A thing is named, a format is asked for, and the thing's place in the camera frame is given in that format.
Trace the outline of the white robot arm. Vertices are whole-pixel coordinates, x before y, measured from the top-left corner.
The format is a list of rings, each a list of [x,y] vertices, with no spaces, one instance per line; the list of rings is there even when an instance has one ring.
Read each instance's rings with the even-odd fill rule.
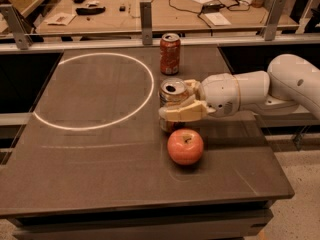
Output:
[[[320,70],[292,54],[275,57],[265,71],[210,75],[201,82],[169,78],[160,91],[169,100],[159,116],[169,122],[227,117],[239,111],[288,115],[300,106],[320,119]]]

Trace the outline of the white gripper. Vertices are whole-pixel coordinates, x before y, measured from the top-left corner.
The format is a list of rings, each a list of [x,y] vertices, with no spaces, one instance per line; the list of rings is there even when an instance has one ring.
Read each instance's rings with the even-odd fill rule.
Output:
[[[220,118],[232,116],[239,109],[239,84],[231,74],[211,75],[201,82],[201,87],[195,79],[184,83],[191,96],[181,104],[161,107],[159,116],[165,121],[194,122],[208,115]],[[199,88],[202,100],[196,98]]]

